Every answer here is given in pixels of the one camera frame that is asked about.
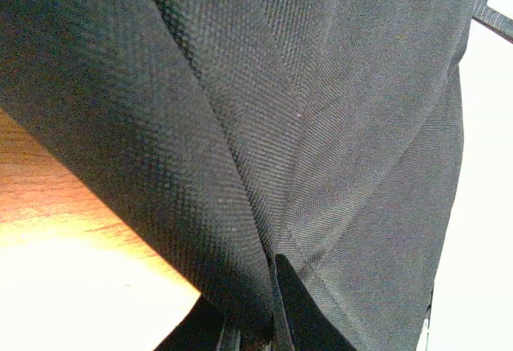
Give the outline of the black student backpack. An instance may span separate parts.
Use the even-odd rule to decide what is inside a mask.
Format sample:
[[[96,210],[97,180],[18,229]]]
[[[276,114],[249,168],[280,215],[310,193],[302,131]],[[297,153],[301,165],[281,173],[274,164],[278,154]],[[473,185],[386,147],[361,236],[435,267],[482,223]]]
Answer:
[[[295,350],[285,255],[355,350],[413,350],[486,0],[1,0],[1,106],[200,291]]]

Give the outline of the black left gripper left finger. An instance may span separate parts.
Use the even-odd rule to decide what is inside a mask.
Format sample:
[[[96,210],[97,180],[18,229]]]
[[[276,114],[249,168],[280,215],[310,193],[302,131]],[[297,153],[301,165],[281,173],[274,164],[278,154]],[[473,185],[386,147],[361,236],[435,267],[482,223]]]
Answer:
[[[240,331],[206,299],[199,298],[155,351],[236,351],[240,344]]]

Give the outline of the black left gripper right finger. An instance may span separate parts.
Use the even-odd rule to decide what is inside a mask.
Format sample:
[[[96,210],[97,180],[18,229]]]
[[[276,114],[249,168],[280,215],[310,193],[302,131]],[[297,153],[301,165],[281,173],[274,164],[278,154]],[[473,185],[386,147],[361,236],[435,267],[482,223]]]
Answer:
[[[355,350],[329,322],[285,255],[275,256],[277,283],[295,350]]]

